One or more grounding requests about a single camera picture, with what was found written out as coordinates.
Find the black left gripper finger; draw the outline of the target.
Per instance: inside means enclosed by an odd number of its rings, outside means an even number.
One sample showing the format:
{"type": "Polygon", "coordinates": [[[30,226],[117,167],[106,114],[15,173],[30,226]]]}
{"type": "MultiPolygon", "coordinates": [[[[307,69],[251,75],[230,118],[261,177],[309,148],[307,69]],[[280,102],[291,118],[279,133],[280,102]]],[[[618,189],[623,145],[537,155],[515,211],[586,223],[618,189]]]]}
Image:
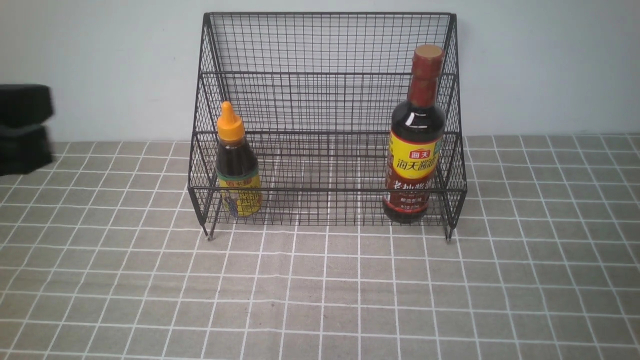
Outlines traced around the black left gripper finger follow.
{"type": "Polygon", "coordinates": [[[53,162],[54,152],[45,125],[20,129],[1,127],[1,176],[30,174],[53,162]]]}
{"type": "Polygon", "coordinates": [[[50,87],[43,84],[0,85],[1,125],[41,125],[54,113],[50,87]]]}

